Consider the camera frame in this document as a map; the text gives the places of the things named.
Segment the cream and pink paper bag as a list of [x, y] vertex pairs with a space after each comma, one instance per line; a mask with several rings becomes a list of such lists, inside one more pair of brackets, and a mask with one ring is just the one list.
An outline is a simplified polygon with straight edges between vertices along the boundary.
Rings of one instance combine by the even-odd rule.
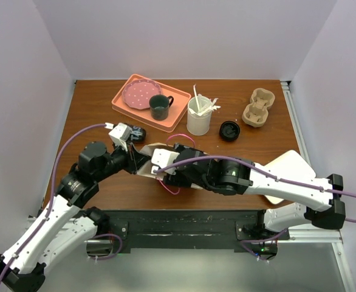
[[[140, 150], [140, 152], [143, 153], [143, 154], [150, 155], [150, 157], [152, 158], [153, 151], [156, 148], [162, 148], [162, 149], [167, 149], [167, 150], [170, 150], [170, 151], [178, 152], [177, 150], [173, 149], [172, 145], [168, 145], [167, 143], [163, 144], [163, 143], [160, 143], [160, 142], [145, 145]], [[159, 173], [157, 175], [153, 175], [151, 173], [151, 167], [152, 167], [152, 164], [151, 164], [151, 160], [150, 160], [139, 170], [137, 175], [144, 176], [144, 177], [147, 177], [147, 178], [156, 179], [167, 191], [169, 191], [169, 193], [171, 193], [173, 195], [177, 195], [180, 192], [180, 188], [177, 191], [172, 191], [171, 189], [169, 189], [167, 187], [167, 185], [163, 182], [164, 176], [165, 176], [164, 172]], [[173, 168], [172, 170], [167, 170], [167, 172], [174, 174], [175, 173], [175, 168]]]

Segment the black plastic cup stack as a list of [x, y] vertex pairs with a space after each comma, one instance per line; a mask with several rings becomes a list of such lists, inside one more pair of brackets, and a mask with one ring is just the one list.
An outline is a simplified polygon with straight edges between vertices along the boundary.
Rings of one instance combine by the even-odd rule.
[[129, 140], [133, 143], [143, 143], [146, 138], [146, 130], [144, 128], [129, 125], [131, 127], [131, 134]]

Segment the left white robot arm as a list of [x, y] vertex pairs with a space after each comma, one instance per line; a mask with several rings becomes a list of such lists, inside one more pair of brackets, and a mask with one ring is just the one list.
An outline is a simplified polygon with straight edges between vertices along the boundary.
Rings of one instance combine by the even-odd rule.
[[132, 143], [116, 146], [112, 153], [103, 142], [88, 143], [46, 209], [0, 254], [0, 284], [12, 291], [38, 291], [49, 265], [59, 255], [55, 248], [73, 248], [76, 241], [108, 236], [109, 216], [96, 207], [83, 207], [99, 191], [99, 182], [121, 170], [135, 174], [150, 160], [150, 155], [137, 151]]

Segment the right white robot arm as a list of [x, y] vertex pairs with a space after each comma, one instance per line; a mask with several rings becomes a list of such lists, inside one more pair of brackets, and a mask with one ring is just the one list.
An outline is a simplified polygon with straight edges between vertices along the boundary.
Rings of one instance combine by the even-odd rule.
[[262, 239], [308, 223], [321, 229], [341, 229], [346, 220], [345, 204], [336, 193], [342, 189], [342, 177], [317, 178], [293, 150], [261, 165], [182, 147], [158, 150], [152, 163], [152, 172], [167, 184], [200, 187], [225, 196], [264, 195], [290, 201], [290, 205], [265, 210], [254, 224], [255, 234]]

